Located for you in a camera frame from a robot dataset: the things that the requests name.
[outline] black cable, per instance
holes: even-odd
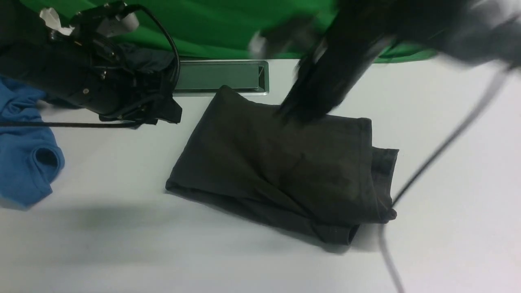
[[[172,52],[174,54],[174,58],[171,62],[170,66],[174,66],[174,70],[172,71],[170,77],[168,78],[169,82],[174,89],[179,80],[179,71],[181,67],[181,61],[179,58],[179,53],[174,43],[172,37],[168,33],[168,31],[163,27],[161,22],[154,16],[154,14],[146,7],[136,4],[129,5],[123,9],[123,12],[120,13],[119,19],[123,19],[127,17],[129,14],[136,12],[138,10],[143,11],[152,19],[152,21],[159,27],[160,31],[165,35],[168,43],[172,47]],[[69,127],[69,128],[133,128],[140,126],[147,121],[154,119],[155,111],[153,109],[148,110],[147,116],[143,120],[125,122],[125,123],[71,123],[71,122],[26,122],[26,121],[0,121],[0,127]]]
[[[173,39],[170,36],[170,34],[168,33],[168,31],[165,29],[165,27],[163,27],[161,22],[154,16],[154,14],[148,8],[146,8],[143,5],[132,4],[132,5],[129,5],[129,6],[125,7],[125,9],[121,13],[120,17],[121,17],[121,19],[123,19],[127,15],[129,15],[131,13],[134,13],[134,12],[136,12],[138,10],[143,11],[144,13],[146,13],[148,15],[148,17],[150,17],[150,19],[152,19],[152,21],[157,25],[159,30],[165,35],[165,37],[166,37],[166,39],[168,41],[168,44],[172,48],[172,52],[173,52],[173,56],[174,56],[174,59],[172,60],[172,62],[175,62],[175,69],[172,72],[172,75],[170,76],[169,80],[172,83],[173,87],[175,87],[177,85],[177,81],[179,80],[179,70],[180,70],[180,67],[181,67],[181,60],[179,58],[179,52],[177,50],[176,44],[173,41]]]
[[[405,193],[409,190],[409,188],[420,178],[424,172],[440,157],[440,155],[447,150],[447,148],[460,137],[462,133],[464,133],[470,125],[472,125],[476,119],[487,109],[492,100],[497,96],[499,90],[504,85],[506,81],[507,74],[512,71],[513,67],[509,67],[505,71],[501,71],[497,73],[490,85],[484,92],[482,98],[479,100],[478,104],[473,108],[473,110],[467,115],[465,120],[461,122],[461,124],[444,140],[444,142],[429,156],[429,158],[421,165],[421,167],[413,174],[413,176],[407,181],[407,183],[402,187],[402,189],[398,192],[396,198],[394,198],[391,208],[395,207],[396,204],[403,198]],[[378,243],[380,246],[380,251],[383,256],[383,260],[386,264],[387,270],[392,278],[396,291],[398,293],[405,293],[405,289],[403,287],[403,282],[400,278],[400,274],[394,265],[391,254],[389,252],[389,248],[387,246],[387,240],[385,238],[385,228],[386,225],[382,224],[378,230]]]

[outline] gray garment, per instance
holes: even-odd
[[[161,71],[174,59],[172,51],[141,48],[131,43],[122,43],[118,46],[123,51],[128,66],[143,73]]]
[[[350,244],[359,224],[396,217],[398,150],[372,147],[369,119],[283,127],[276,110],[219,89],[166,189],[331,244]]]

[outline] green backdrop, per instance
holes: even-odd
[[[22,0],[33,10],[55,8],[63,17],[98,5],[106,0]],[[217,59],[248,58],[247,44],[259,29],[277,24],[299,12],[319,11],[324,28],[334,17],[333,0],[127,0],[149,8],[174,38],[183,56]],[[138,13],[137,31],[120,37],[119,41],[134,42],[152,48],[169,49],[164,36],[146,15]],[[379,63],[407,62],[427,59],[435,51],[423,50],[412,44],[401,44],[385,51]],[[280,58],[297,58],[296,53]]]

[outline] white tabletop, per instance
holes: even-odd
[[[294,60],[270,61],[278,104]],[[393,194],[478,100],[497,66],[443,60],[374,65],[333,114],[373,120],[398,148]],[[521,292],[521,79],[397,207],[389,245],[408,292]],[[30,212],[0,210],[0,292],[393,292],[364,226],[333,254],[268,227],[165,194],[210,97],[180,97],[182,123],[54,129],[66,166]],[[47,121],[96,121],[47,108]]]

